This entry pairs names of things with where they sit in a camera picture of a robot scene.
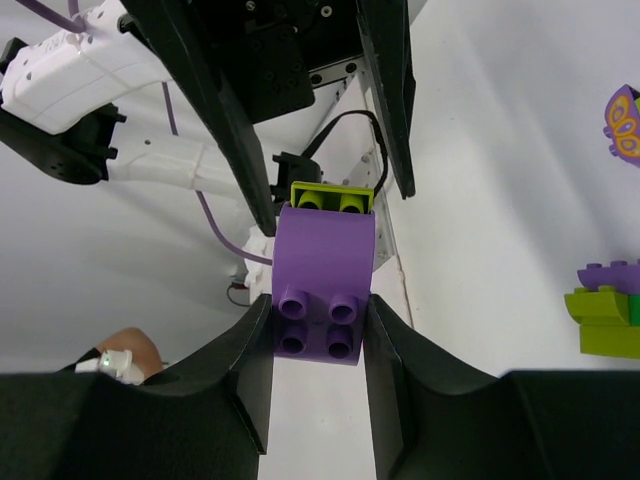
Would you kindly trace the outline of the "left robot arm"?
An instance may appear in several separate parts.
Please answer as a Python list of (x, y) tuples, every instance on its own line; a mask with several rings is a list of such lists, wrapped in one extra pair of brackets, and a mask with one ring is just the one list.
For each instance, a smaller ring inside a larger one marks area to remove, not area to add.
[[(240, 193), (266, 235), (299, 176), (268, 179), (258, 123), (310, 107), (316, 89), (370, 76), (371, 115), (403, 198), (416, 192), (409, 138), (415, 98), (404, 1), (106, 1), (1, 55), (2, 142), (63, 182), (150, 181)], [(174, 82), (212, 136), (153, 139), (117, 101)]]

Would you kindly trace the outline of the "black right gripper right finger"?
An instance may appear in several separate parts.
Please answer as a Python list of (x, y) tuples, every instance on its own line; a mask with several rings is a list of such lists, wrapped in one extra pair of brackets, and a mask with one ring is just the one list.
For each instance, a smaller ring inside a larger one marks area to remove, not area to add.
[(368, 302), (364, 363), (381, 479), (635, 479), (639, 375), (489, 375)]

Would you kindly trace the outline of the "purple scalloped lego piece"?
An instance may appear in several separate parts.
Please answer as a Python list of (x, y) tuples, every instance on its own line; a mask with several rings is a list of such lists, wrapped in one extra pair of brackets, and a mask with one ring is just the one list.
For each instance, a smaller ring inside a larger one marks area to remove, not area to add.
[(612, 286), (618, 292), (627, 295), (639, 294), (639, 261), (612, 261), (609, 265), (587, 264), (577, 271), (582, 286), (589, 290), (598, 290), (601, 286)]

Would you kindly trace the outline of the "purple butterfly lego stack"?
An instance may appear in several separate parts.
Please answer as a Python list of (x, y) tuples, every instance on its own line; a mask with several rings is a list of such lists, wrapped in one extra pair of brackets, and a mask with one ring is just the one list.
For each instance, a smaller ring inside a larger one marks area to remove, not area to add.
[(639, 91), (622, 85), (609, 99), (604, 111), (603, 134), (609, 140), (609, 152), (636, 168), (639, 167)]

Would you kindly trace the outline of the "lime curved lego brick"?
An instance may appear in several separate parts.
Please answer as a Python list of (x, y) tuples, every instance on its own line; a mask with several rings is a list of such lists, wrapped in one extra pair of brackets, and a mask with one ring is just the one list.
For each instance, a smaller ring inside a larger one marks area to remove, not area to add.
[(290, 203), (294, 208), (367, 215), (374, 198), (375, 191), (368, 187), (296, 181), (291, 185)]

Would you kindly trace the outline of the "lime long lego brick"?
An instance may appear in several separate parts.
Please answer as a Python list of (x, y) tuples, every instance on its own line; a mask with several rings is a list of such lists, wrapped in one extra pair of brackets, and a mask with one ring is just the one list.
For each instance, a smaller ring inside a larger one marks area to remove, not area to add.
[(628, 296), (612, 286), (579, 287), (564, 295), (566, 310), (579, 325), (583, 354), (639, 359), (639, 327), (630, 325)]

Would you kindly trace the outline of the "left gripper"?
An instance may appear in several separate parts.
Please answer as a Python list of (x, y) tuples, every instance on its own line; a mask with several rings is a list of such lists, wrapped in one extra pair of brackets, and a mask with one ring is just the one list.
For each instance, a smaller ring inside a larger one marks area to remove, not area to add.
[(400, 195), (416, 194), (406, 1), (201, 1), (199, 18), (191, 1), (123, 5), (213, 136), (265, 235), (275, 234), (276, 216), (252, 123), (311, 106), (316, 89), (364, 68), (363, 53)]

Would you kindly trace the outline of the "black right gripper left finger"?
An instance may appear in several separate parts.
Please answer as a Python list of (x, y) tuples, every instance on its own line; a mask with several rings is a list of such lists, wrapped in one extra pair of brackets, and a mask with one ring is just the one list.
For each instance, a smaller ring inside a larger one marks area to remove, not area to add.
[(1, 378), (5, 479), (254, 479), (268, 444), (271, 299), (141, 386), (102, 373)]

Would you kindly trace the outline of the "purple flower lego piece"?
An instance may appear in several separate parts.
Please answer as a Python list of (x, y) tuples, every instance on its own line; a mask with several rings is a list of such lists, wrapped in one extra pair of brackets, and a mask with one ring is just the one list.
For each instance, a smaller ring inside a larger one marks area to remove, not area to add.
[(373, 213), (282, 208), (272, 265), (277, 356), (359, 362), (375, 247)]

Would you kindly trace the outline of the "green lego brick in cluster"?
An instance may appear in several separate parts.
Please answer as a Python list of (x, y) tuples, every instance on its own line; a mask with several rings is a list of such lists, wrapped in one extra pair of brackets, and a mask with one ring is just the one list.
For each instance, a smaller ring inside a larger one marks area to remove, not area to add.
[(640, 327), (640, 295), (629, 295), (629, 321), (632, 327)]

